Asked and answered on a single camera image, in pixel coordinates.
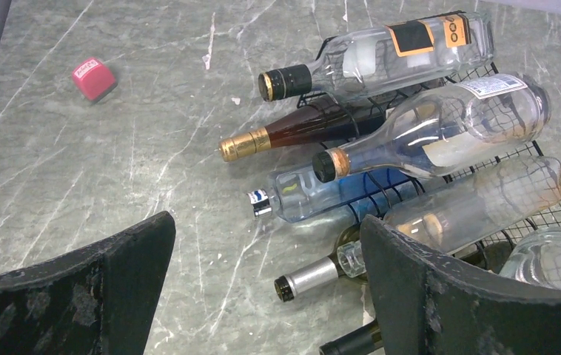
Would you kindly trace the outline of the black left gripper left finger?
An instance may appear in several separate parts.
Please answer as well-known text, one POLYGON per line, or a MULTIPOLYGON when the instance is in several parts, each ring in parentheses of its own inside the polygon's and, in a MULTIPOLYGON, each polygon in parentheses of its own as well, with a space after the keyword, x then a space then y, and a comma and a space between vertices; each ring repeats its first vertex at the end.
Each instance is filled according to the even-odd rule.
POLYGON ((142 354, 175 236, 172 215, 159 212, 0 274, 0 354, 142 354))

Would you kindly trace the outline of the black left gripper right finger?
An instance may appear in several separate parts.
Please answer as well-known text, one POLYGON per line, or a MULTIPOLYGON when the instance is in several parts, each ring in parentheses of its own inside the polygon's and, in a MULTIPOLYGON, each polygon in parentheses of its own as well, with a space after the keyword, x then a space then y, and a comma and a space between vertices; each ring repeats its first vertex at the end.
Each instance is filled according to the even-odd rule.
POLYGON ((373 216, 360 241, 386 354, 561 354, 561 291, 442 254, 373 216))

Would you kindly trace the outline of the frosted clear slim bottle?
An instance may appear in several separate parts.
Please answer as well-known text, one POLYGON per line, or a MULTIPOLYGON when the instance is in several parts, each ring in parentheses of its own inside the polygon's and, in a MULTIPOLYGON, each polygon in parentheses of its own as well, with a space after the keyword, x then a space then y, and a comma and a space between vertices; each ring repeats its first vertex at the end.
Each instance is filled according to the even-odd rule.
POLYGON ((502 160, 393 206, 383 222, 444 254, 561 201, 561 162, 546 156, 502 160))

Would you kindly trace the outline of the clear bottle white label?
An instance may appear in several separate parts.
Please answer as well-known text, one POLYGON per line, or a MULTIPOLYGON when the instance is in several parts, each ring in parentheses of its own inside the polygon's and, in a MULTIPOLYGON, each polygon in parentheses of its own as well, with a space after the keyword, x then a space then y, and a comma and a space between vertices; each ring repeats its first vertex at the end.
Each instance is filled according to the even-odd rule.
POLYGON ((415 178, 449 175, 535 140, 551 117, 532 77, 500 73, 416 94, 370 135, 312 159, 319 181, 390 166, 415 178))

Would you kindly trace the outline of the clear bottle orange black label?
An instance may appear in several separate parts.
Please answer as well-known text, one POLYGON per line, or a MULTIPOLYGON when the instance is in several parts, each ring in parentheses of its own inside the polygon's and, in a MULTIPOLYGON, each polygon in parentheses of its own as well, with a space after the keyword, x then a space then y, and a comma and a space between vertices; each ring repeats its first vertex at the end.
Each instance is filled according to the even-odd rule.
POLYGON ((267 102, 312 91, 354 101, 482 67, 494 58, 491 17, 456 11, 339 35, 308 64, 262 72, 267 102))

